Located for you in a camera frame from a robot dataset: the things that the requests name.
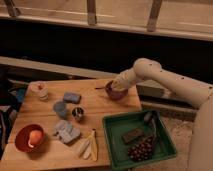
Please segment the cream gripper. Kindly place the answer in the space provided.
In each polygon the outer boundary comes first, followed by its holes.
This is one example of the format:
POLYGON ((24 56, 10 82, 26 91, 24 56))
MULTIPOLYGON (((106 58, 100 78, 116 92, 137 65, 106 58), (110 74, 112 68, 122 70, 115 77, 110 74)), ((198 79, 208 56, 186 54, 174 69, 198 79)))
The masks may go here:
POLYGON ((116 91, 124 91, 131 88, 138 82, 133 69, 127 69, 116 76, 113 80, 113 89, 116 91))

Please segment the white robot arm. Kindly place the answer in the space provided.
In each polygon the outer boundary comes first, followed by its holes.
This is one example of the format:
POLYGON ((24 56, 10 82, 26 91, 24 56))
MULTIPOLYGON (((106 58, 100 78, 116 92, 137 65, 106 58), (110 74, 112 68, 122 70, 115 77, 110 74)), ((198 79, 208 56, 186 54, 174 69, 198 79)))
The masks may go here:
POLYGON ((139 58, 113 80, 112 89, 122 91, 144 80, 158 82, 197 109, 187 171, 213 171, 213 84, 166 71, 154 60, 139 58))

